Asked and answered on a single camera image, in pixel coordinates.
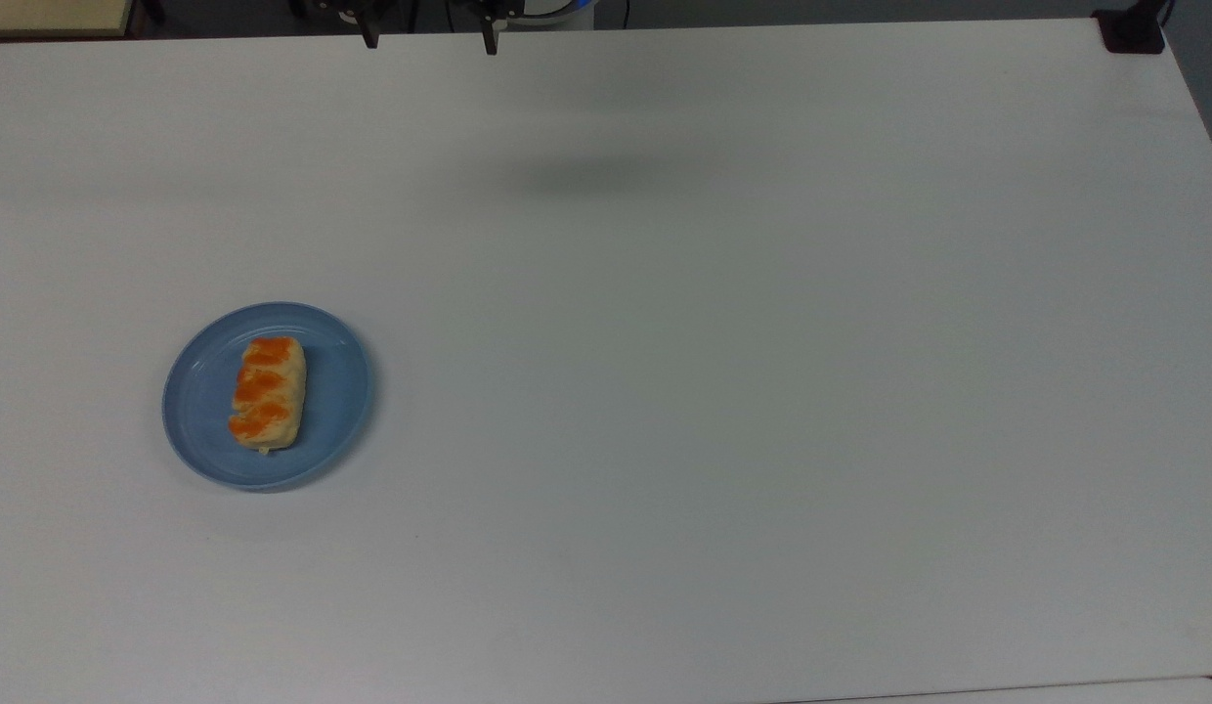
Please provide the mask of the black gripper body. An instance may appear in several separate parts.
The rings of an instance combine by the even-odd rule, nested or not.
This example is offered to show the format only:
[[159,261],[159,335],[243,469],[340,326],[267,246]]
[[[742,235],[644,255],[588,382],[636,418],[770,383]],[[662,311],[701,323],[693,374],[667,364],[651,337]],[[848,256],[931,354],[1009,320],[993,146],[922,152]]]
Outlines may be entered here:
[[313,1],[313,8],[343,15],[347,21],[381,21],[387,15],[396,15],[406,23],[417,18],[424,4],[438,8],[471,15],[481,21],[518,21],[525,18],[525,1]]

